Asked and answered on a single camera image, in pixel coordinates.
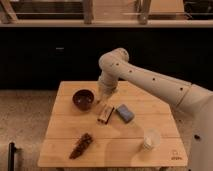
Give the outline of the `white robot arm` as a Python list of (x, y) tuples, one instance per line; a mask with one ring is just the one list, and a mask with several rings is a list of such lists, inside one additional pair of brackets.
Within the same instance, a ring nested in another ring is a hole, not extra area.
[(111, 96), (124, 79), (195, 117), (188, 171), (213, 171), (213, 91), (129, 63), (124, 48), (116, 48), (99, 58), (101, 95)]

